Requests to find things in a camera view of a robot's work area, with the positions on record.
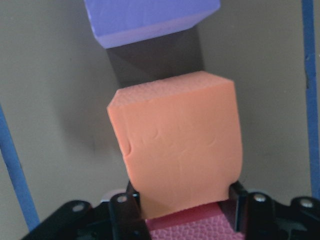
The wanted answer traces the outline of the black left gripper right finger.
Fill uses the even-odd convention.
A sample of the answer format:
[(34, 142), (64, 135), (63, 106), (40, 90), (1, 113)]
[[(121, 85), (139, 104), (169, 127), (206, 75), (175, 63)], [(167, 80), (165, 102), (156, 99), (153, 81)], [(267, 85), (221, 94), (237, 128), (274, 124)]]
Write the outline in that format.
[(236, 232), (246, 240), (270, 240), (274, 236), (274, 203), (268, 195), (248, 192), (237, 181), (229, 187), (229, 200), (235, 204), (231, 220)]

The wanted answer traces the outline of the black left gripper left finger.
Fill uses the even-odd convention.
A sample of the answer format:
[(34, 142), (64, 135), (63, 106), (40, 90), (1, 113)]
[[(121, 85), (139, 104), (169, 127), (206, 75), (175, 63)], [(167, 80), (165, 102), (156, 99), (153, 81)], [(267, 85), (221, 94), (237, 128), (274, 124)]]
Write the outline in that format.
[(141, 214), (140, 194), (129, 182), (125, 192), (112, 196), (108, 204), (114, 240), (150, 240), (146, 220)]

